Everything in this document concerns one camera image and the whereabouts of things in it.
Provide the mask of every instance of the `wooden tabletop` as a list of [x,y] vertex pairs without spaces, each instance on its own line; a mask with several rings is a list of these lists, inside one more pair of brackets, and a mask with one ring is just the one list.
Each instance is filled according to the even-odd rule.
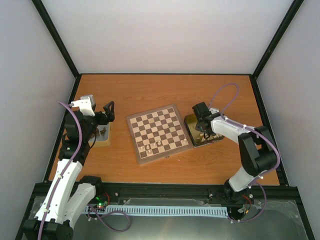
[[[111,145],[94,147],[89,152],[78,180],[84,175],[98,176],[104,182],[223,184],[241,166],[239,147],[231,140],[193,148],[145,164],[138,164],[126,116],[161,106],[175,104],[182,118],[192,114],[192,107],[208,103],[222,85],[237,83],[240,93],[225,114],[240,123],[261,126],[261,118],[246,75],[153,75],[86,74],[75,100],[93,94],[96,111],[114,101],[115,121],[111,126]],[[212,106],[220,110],[233,98],[234,86],[221,91]],[[57,169],[56,158],[51,171]],[[279,185],[275,171],[265,176],[263,185]]]

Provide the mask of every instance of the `wooden chessboard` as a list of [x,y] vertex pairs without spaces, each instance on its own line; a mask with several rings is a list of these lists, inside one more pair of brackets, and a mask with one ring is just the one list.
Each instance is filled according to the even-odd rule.
[[193,148],[176,105],[126,117],[139,164]]

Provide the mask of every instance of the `gray wall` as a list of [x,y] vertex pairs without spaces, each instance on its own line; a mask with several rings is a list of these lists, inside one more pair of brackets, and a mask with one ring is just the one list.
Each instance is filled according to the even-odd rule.
[[41,182],[74,78],[30,0],[0,4],[0,233],[12,240]]
[[43,0],[81,73],[253,73],[292,0]]
[[320,1],[306,0],[258,85],[291,185],[320,239]]

